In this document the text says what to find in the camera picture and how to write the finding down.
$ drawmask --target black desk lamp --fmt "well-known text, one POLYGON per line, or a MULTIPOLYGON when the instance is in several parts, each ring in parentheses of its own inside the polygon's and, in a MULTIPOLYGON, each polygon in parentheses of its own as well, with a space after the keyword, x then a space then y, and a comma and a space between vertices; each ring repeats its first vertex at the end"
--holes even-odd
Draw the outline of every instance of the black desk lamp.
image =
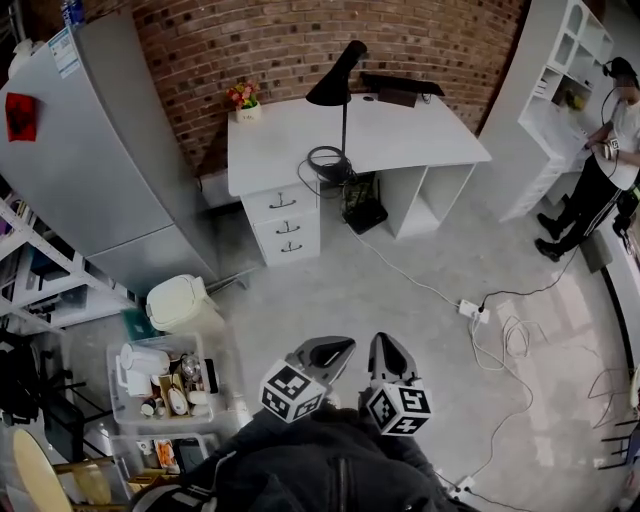
POLYGON ((309 166, 320 176, 336 185, 344 185, 353 175, 351 164, 345 154, 347 103, 351 101, 349 72, 366 52, 367 47, 362 41, 351 41, 331 70, 307 94, 307 101, 314 105, 323 107, 342 105, 342 149, 333 146, 320 146, 312 149, 307 155, 309 166), (338 161, 324 165, 317 164, 313 158, 318 151, 330 151, 335 154, 338 161))

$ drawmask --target trash can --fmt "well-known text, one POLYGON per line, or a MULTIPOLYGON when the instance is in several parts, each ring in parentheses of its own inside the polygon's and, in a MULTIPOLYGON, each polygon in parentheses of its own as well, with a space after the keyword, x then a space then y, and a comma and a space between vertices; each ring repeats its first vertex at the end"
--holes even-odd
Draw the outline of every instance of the trash can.
POLYGON ((205 342, 224 330, 224 319, 207 295, 202 278, 186 274, 173 277, 149 292, 147 315, 159 331, 197 332, 205 342))

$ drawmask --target black pants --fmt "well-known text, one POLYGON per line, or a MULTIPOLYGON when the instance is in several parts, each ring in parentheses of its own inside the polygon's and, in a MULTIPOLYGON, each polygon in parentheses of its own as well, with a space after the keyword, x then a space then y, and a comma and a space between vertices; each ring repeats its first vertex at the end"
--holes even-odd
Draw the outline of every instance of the black pants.
POLYGON ((584 164, 582 176, 571 199, 556 220, 556 226, 561 231, 575 223, 569 233, 558 242, 558 253, 570 251, 589 236, 610 211, 619 191, 591 155, 584 164))

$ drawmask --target drawer handle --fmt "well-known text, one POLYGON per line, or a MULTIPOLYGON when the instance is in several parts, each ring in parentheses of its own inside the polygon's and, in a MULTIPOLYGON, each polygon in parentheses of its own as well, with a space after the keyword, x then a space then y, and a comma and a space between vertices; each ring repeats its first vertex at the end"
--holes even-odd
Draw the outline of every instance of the drawer handle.
POLYGON ((300 226, 296 226, 295 228, 291 229, 291 227, 289 226, 289 221, 288 220, 285 220, 284 223, 287 226, 287 230, 286 231, 280 231, 279 229, 276 229, 276 234, 278 234, 278 235, 286 235, 287 233, 293 233, 294 231, 298 231, 300 229, 300 226))
POLYGON ((280 249, 280 252, 293 252, 293 251, 297 251, 298 249, 302 249, 302 244, 300 244, 298 247, 292 247, 291 242, 289 242, 287 243, 286 248, 280 249))
POLYGON ((278 195, 280 196, 280 204, 270 204, 269 208, 271 208, 272 210, 275 210, 276 208, 284 208, 285 206, 291 206, 292 204, 296 204, 297 201, 294 199, 293 201, 291 201, 290 203, 284 203, 282 201, 282 192, 278 192, 278 195))

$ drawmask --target red magnet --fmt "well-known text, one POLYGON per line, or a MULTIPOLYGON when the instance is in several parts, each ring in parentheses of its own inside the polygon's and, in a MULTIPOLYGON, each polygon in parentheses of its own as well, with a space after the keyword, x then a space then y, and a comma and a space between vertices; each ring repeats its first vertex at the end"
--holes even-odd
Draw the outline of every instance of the red magnet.
POLYGON ((36 100, 24 94, 7 93, 5 103, 9 142, 36 140, 36 100))

